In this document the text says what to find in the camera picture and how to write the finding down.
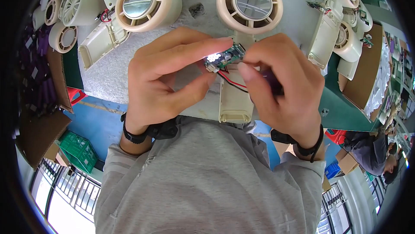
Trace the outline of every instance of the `workbench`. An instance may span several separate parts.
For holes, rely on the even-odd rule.
[[[81,82],[76,83],[76,80],[73,80],[73,78],[71,80],[71,77],[79,76],[79,72],[75,71],[76,69],[73,67],[77,50],[74,48],[69,53],[65,54],[65,75],[67,77],[68,86],[76,88],[83,87],[88,95],[111,102],[127,104],[127,68],[130,59],[138,48],[152,42],[159,36],[179,26],[187,26],[191,29],[210,34],[215,38],[233,35],[233,30],[228,29],[218,19],[216,14],[216,0],[182,1],[182,12],[176,23],[172,26],[161,30],[131,33],[125,42],[103,57],[88,71],[84,70],[83,61],[78,53],[80,76],[82,77]],[[305,54],[309,50],[311,39],[320,15],[317,10],[307,6],[306,1],[307,0],[283,0],[283,16],[280,23],[272,31],[256,35],[255,38],[260,40],[276,33],[285,33]],[[197,3],[203,5],[204,13],[193,18],[189,12],[189,8]],[[98,24],[99,23],[91,26],[80,26],[78,28],[78,45],[82,43]],[[326,76],[326,85],[319,107],[320,112],[322,112],[323,109],[329,110],[329,112],[322,117],[323,126],[325,128],[371,131],[375,124],[370,123],[355,106],[341,95],[337,84],[338,73],[336,70],[338,62],[339,57],[336,54],[333,54],[329,62],[329,74]],[[66,70],[67,67],[71,67],[70,72]],[[185,67],[178,72],[174,89],[177,90],[182,88],[199,74],[200,70],[195,65]],[[219,94],[220,78],[218,77],[215,83],[210,87],[205,98],[196,105],[186,109],[181,114],[218,120]],[[254,110],[252,119],[260,119],[256,109]]]

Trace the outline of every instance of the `gray sweatshirt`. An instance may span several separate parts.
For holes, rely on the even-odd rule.
[[[267,147],[230,124],[182,122],[175,138],[134,157],[112,144],[96,233],[310,233],[320,219],[325,161]]]

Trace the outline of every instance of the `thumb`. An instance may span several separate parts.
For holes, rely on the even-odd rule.
[[[171,104],[178,113],[200,102],[216,79],[216,73],[204,73],[184,88],[170,94]]]
[[[252,66],[238,63],[238,70],[244,79],[249,95],[260,114],[275,114],[277,103],[272,95],[271,87],[262,75]]]

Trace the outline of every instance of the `hand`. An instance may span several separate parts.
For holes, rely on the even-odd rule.
[[[246,63],[270,66],[284,95],[273,96],[267,81]],[[287,35],[273,35],[253,44],[238,69],[264,123],[289,134],[303,148],[317,143],[324,78]]]
[[[126,129],[136,135],[201,101],[216,74],[206,71],[174,92],[175,72],[204,57],[227,50],[231,38],[212,38],[187,28],[175,29],[135,53],[128,65],[129,104]]]

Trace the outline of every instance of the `red wire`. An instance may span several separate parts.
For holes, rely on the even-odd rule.
[[[230,82],[231,84],[234,84],[234,85],[237,85],[237,86],[241,86],[241,87],[244,87],[244,88],[246,88],[246,86],[245,85],[241,85],[241,84],[238,84],[237,82],[234,82],[234,81],[232,81],[231,79],[229,79],[227,76],[225,76],[223,73],[222,73],[222,71],[218,71],[218,73],[220,73],[221,74],[221,76],[223,76],[228,82]]]

